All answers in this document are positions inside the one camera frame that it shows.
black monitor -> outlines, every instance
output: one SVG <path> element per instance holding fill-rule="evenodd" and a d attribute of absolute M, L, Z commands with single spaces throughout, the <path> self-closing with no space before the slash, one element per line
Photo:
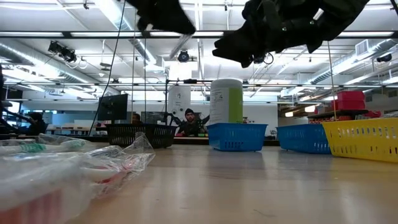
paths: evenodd
<path fill-rule="evenodd" d="M 127 99 L 128 95 L 104 96 L 99 99 L 101 102 L 98 111 L 99 121 L 124 120 L 127 118 Z"/>

security camera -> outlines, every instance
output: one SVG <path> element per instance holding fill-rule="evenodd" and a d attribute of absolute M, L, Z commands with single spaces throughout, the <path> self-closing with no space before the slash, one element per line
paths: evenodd
<path fill-rule="evenodd" d="M 178 61 L 182 63 L 189 61 L 189 54 L 187 50 L 181 50 L 180 54 L 178 55 Z"/>

ceiling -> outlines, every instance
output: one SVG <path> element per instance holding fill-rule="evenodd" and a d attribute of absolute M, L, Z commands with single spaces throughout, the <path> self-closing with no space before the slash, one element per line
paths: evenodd
<path fill-rule="evenodd" d="M 84 0 L 0 0 L 0 15 L 2 17 L 0 30 L 117 30 L 93 1 L 88 0 L 89 10 L 82 8 L 83 2 Z M 198 1 L 180 0 L 180 2 L 188 17 L 197 22 L 201 30 L 235 30 L 240 28 L 244 22 L 241 17 L 241 10 L 246 1 L 228 0 L 229 10 L 224 11 L 224 0 L 202 0 L 203 9 L 199 12 L 203 13 L 201 21 L 195 20 L 194 4 Z M 398 30 L 397 14 L 386 8 L 390 4 L 389 0 L 370 1 L 366 10 L 347 30 Z M 63 10 L 61 7 L 74 7 L 75 9 Z M 130 24 L 135 24 L 135 9 L 131 6 L 127 7 L 125 17 Z M 47 51 L 51 40 L 53 39 L 18 39 L 17 41 L 30 47 L 32 51 L 39 51 L 51 57 L 52 54 Z M 355 45 L 362 40 L 338 39 L 331 41 L 329 43 L 331 60 L 335 61 L 349 54 L 355 49 Z M 137 57 L 139 56 L 138 52 L 134 51 L 134 47 L 126 39 L 119 40 L 118 46 L 116 46 L 116 40 L 106 40 L 104 49 L 102 40 L 61 39 L 58 41 L 64 46 L 76 50 L 76 54 L 89 63 L 85 69 L 77 67 L 76 70 L 95 80 L 101 82 L 108 80 L 108 74 L 103 77 L 99 75 L 102 68 L 100 63 L 111 63 L 115 49 L 116 57 L 111 78 L 123 78 L 123 82 L 131 82 L 128 79 L 132 78 L 132 74 L 134 74 L 135 78 L 151 77 L 147 79 L 148 82 L 164 82 L 165 80 L 163 73 L 145 72 L 142 59 Z M 330 58 L 327 42 L 324 42 L 312 54 L 305 51 L 304 46 L 287 49 L 282 54 L 275 54 L 274 63 L 266 68 L 264 68 L 264 64 L 241 68 L 239 63 L 212 56 L 211 51 L 214 49 L 215 41 L 216 39 L 201 39 L 200 43 L 203 48 L 199 50 L 197 39 L 191 39 L 182 48 L 188 50 L 190 56 L 195 58 L 198 57 L 199 51 L 203 52 L 203 55 L 201 55 L 202 78 L 207 80 L 233 77 L 242 80 L 247 79 L 255 83 L 265 83 L 272 80 L 276 83 L 299 83 L 298 74 L 311 75 L 329 67 Z M 165 60 L 166 67 L 176 63 L 175 59 L 169 59 L 169 54 L 178 44 L 178 39 L 146 39 L 142 40 L 142 43 L 154 55 L 161 56 Z M 53 60 L 62 62 L 59 57 L 54 57 Z M 354 76 L 362 75 L 370 69 L 369 64 L 366 64 L 366 66 L 353 69 L 350 74 Z M 197 69 L 193 71 L 192 78 L 200 78 Z M 126 87 L 119 87 L 118 90 L 127 89 Z M 263 89 L 262 91 L 269 90 L 275 91 L 275 88 Z"/>

person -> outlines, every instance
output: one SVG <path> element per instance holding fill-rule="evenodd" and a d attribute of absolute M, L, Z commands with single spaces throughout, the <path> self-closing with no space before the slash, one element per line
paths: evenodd
<path fill-rule="evenodd" d="M 198 134 L 207 133 L 205 124 L 209 121 L 210 116 L 207 116 L 205 119 L 197 119 L 193 110 L 188 108 L 185 111 L 185 119 L 186 121 L 183 121 L 179 125 L 179 134 L 183 134 L 184 136 L 197 136 Z"/>
<path fill-rule="evenodd" d="M 43 115 L 38 112 L 33 112 L 29 114 L 29 117 L 33 124 L 31 124 L 26 130 L 21 129 L 21 134 L 26 134 L 28 136 L 37 136 L 40 133 L 44 134 L 47 125 L 43 120 Z"/>
<path fill-rule="evenodd" d="M 139 116 L 139 114 L 136 114 L 136 113 L 132 114 L 131 123 L 136 124 L 136 125 L 142 124 L 141 116 Z"/>

